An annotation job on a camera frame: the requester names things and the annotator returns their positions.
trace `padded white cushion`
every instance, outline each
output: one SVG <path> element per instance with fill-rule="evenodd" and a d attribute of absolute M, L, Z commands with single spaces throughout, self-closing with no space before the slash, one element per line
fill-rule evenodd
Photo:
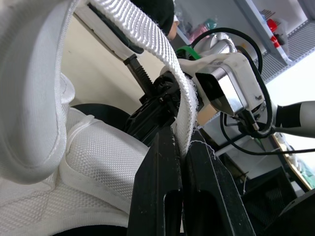
<path fill-rule="evenodd" d="M 86 117 L 70 108 L 68 137 L 74 123 Z M 71 141 L 60 165 L 63 181 L 129 213 L 134 176 L 148 147 L 130 135 L 94 119 Z"/>
<path fill-rule="evenodd" d="M 76 0 L 13 0 L 0 9 L 0 176 L 36 183 L 66 145 L 63 39 Z"/>

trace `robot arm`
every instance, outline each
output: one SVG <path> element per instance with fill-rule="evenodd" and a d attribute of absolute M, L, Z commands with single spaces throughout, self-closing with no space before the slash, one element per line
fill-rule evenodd
<path fill-rule="evenodd" d="M 210 103 L 237 120 L 240 131 L 246 130 L 246 134 L 266 124 L 265 98 L 244 55 L 218 54 L 179 61 L 182 70 L 192 77 L 205 106 Z M 272 103 L 273 131 L 315 138 L 314 108 L 315 101 L 289 106 Z"/>
<path fill-rule="evenodd" d="M 274 131 L 296 136 L 315 138 L 315 101 L 299 102 L 288 106 L 273 104 Z M 257 122 L 265 123 L 267 113 L 263 109 Z"/>

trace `person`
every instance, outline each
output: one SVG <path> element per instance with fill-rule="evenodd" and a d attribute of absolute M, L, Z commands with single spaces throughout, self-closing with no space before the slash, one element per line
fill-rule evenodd
<path fill-rule="evenodd" d="M 169 40 L 176 37 L 179 21 L 174 14 L 173 0 L 131 0 L 131 2 L 156 22 Z"/>

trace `black surface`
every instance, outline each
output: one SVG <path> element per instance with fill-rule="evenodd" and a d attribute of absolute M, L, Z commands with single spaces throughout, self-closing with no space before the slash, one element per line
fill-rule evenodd
<path fill-rule="evenodd" d="M 178 236 L 182 213 L 180 161 L 170 127 L 162 129 L 139 167 L 128 236 Z"/>
<path fill-rule="evenodd" d="M 174 21 L 173 0 L 131 0 L 168 35 Z"/>
<path fill-rule="evenodd" d="M 296 103 L 289 106 L 278 106 L 275 126 L 283 128 L 301 127 L 301 105 L 302 103 Z"/>
<path fill-rule="evenodd" d="M 292 201 L 266 229 L 266 236 L 314 236 L 315 189 Z"/>
<path fill-rule="evenodd" d="M 126 236 L 127 228 L 111 225 L 90 225 L 55 234 L 55 236 L 70 235 L 102 235 L 102 236 Z"/>
<path fill-rule="evenodd" d="M 192 140 L 204 142 L 198 131 Z M 188 235 L 255 235 L 230 172 L 205 144 L 192 142 L 182 176 Z"/>
<path fill-rule="evenodd" d="M 243 194 L 243 186 L 239 185 L 240 194 Z M 263 234 L 264 229 L 294 199 L 296 194 L 282 167 L 247 181 L 246 193 L 242 196 L 247 214 L 258 235 Z"/>
<path fill-rule="evenodd" d="M 123 110 L 105 104 L 86 103 L 73 106 L 73 108 L 78 109 L 86 115 L 93 115 L 95 119 L 99 119 L 119 130 L 123 130 L 127 119 L 130 117 Z"/>

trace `white wall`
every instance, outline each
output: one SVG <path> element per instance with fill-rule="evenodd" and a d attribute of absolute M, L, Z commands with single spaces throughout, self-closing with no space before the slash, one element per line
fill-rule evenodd
<path fill-rule="evenodd" d="M 156 79 L 164 66 L 148 52 L 139 61 L 151 79 Z M 127 67 L 75 17 L 65 39 L 62 72 L 76 90 L 72 105 L 103 103 L 129 114 L 141 106 L 143 91 Z"/>
<path fill-rule="evenodd" d="M 278 105 L 290 105 L 315 100 L 315 53 L 282 73 L 268 85 L 271 99 Z M 285 134 L 294 149 L 315 148 L 315 139 Z M 315 153 L 298 154 L 315 171 Z"/>

